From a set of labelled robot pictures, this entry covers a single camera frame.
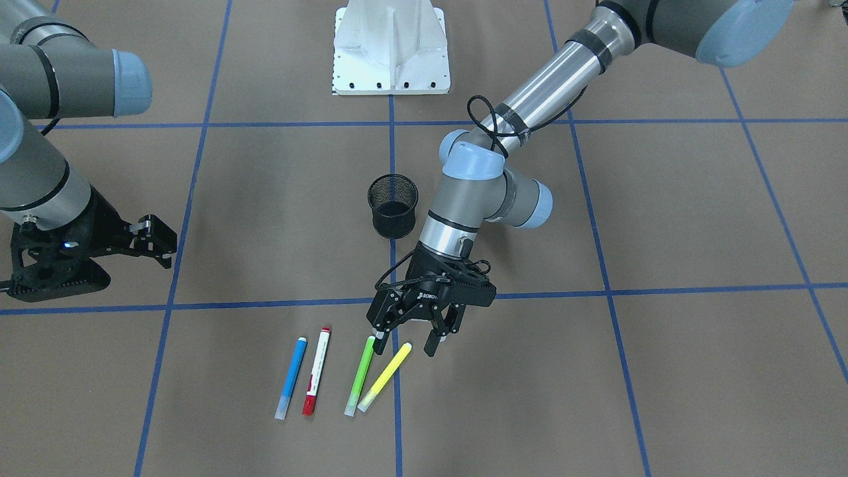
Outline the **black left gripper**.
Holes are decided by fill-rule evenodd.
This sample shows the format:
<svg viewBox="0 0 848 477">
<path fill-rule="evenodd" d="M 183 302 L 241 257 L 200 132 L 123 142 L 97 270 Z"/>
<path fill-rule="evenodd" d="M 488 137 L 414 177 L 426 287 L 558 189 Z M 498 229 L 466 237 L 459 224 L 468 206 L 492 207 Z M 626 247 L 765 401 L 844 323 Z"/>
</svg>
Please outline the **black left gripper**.
<svg viewBox="0 0 848 477">
<path fill-rule="evenodd" d="M 460 329 L 467 306 L 492 304 L 494 299 L 468 304 L 470 296 L 452 284 L 448 263 L 458 260 L 469 259 L 441 256 L 423 244 L 416 244 L 414 250 L 403 258 L 408 265 L 405 278 L 395 283 L 379 281 L 376 284 L 376 295 L 367 311 L 367 320 L 374 332 L 373 350 L 376 355 L 384 353 L 390 333 L 399 324 L 419 320 L 432 323 L 424 353 L 434 357 L 437 347 L 447 335 Z"/>
</svg>

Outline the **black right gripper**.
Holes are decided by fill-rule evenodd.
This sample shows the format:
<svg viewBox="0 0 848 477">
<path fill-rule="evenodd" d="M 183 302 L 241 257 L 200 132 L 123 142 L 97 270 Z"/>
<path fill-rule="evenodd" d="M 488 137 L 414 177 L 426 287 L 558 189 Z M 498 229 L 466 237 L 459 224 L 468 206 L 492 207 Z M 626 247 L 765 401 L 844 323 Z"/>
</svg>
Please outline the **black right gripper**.
<svg viewBox="0 0 848 477">
<path fill-rule="evenodd" d="M 93 226 L 93 256 L 145 256 L 164 269 L 172 268 L 178 235 L 157 215 L 145 215 L 136 223 L 121 219 L 116 209 L 98 199 Z"/>
</svg>

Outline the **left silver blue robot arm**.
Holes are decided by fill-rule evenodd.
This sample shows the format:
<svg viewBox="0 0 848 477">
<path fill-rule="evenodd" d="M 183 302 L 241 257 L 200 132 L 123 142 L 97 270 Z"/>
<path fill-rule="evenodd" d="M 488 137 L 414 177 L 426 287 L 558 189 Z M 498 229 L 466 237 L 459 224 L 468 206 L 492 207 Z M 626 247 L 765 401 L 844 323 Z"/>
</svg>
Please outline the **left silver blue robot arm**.
<svg viewBox="0 0 848 477">
<path fill-rule="evenodd" d="M 403 280 L 378 279 L 367 312 L 370 344 L 384 352 L 401 324 L 431 324 L 424 350 L 460 329 L 468 306 L 496 298 L 490 263 L 472 260 L 484 221 L 536 229 L 548 220 L 553 196 L 545 184 L 508 163 L 533 133 L 575 105 L 614 60 L 644 44 L 662 46 L 699 63 L 730 68 L 760 54 L 778 35 L 791 1 L 602 1 L 532 78 L 501 103 L 485 101 L 474 127 L 449 133 L 439 146 L 442 178 L 414 250 L 403 257 Z"/>
</svg>

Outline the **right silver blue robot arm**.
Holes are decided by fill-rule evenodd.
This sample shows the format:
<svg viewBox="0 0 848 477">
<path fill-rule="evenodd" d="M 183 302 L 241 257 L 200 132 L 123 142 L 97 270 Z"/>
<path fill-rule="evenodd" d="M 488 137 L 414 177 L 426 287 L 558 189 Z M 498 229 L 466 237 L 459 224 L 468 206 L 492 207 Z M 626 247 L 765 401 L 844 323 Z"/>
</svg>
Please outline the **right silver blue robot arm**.
<svg viewBox="0 0 848 477">
<path fill-rule="evenodd" d="M 24 256 L 59 272 L 112 254 L 172 265 L 176 233 L 154 215 L 122 219 L 47 137 L 63 120 L 130 117 L 151 103 L 138 55 L 94 45 L 39 2 L 2 2 L 2 215 L 19 268 Z"/>
</svg>

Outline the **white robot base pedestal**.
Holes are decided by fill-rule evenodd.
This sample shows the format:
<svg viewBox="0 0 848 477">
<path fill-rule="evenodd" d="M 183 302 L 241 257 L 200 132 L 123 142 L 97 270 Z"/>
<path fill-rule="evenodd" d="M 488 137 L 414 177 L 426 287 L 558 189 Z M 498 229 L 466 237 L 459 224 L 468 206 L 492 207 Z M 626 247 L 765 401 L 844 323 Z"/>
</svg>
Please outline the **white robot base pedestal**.
<svg viewBox="0 0 848 477">
<path fill-rule="evenodd" d="M 430 1 L 350 1 L 335 13 L 331 93 L 451 90 L 445 12 Z"/>
</svg>

